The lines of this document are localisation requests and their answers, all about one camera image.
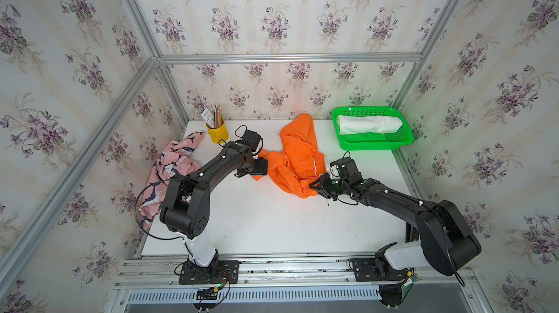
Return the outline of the orange cloth garment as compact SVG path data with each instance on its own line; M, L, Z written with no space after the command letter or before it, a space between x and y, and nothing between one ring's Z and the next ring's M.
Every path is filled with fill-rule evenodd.
M319 151L313 118L301 114L280 131L282 151L261 150L268 161L270 179L288 194L306 199L317 196L310 184L327 173L325 155Z

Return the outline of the white shorts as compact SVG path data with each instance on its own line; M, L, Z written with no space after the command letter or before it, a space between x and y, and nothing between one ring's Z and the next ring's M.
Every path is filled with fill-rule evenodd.
M354 134L390 134L397 132L403 122L398 117L393 116L345 116L339 115L336 118L341 135Z

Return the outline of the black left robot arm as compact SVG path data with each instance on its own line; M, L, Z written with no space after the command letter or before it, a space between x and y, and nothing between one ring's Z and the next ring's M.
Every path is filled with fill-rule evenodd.
M189 252L189 258L202 269L218 262L218 251L210 243L206 226L210 220L211 192L231 173L266 176L268 161L258 154L263 138L245 130L236 141L229 141L208 163L193 173L170 179L160 208L160 222L177 234Z

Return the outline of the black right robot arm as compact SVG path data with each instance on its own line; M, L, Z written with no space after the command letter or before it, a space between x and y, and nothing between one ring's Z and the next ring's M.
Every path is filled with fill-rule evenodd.
M427 262L442 275L454 275L482 251L473 230L457 206L448 200L423 201L373 178L362 177L355 160L341 158L330 164L336 175L322 174L309 184L310 189L326 199L346 195L355 202L377 208L406 222L418 231L419 255L406 256L404 246L392 245L385 250L385 260L392 268L403 269Z

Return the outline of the yellow pencil cup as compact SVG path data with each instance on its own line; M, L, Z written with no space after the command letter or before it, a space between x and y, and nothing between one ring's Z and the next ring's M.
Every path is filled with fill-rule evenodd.
M211 128L209 125L206 126L210 139L214 144L219 144L221 141L227 142L229 140L229 133L224 119L221 119L221 124L218 128Z

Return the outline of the wooden pencils bundle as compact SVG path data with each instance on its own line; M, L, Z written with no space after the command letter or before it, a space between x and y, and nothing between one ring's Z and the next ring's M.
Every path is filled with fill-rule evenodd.
M214 114L214 129L218 129L223 125L222 117L221 117L221 107L219 105L213 106L213 114Z

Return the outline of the green plastic basket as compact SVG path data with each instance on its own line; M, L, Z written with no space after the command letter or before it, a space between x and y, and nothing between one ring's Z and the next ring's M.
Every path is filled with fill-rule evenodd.
M397 130L383 133L359 129L359 132L346 134L342 133L339 123L342 116L367 125L365 119L399 119L401 125ZM395 150L413 143L413 133L403 115L388 106L338 107L332 112L332 120L340 147L346 151Z

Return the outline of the pink patterned garment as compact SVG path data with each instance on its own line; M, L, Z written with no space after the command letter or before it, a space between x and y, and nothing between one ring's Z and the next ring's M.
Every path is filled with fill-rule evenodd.
M170 141L163 148L139 197L139 223L142 229L149 231L154 219L159 215L170 179L175 175L188 175L199 168L190 155L202 143L204 137L203 131L193 132L183 141Z

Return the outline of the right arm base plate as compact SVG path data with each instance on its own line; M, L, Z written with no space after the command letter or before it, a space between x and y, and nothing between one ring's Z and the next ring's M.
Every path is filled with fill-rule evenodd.
M402 282L412 275L407 269L393 269L384 259L349 259L349 268L357 282Z

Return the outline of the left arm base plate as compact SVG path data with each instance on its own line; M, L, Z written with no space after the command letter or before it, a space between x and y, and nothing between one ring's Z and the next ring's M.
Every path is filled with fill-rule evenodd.
M239 261L215 260L209 267L202 267L187 260L177 272L180 285L202 284L237 284L239 275Z

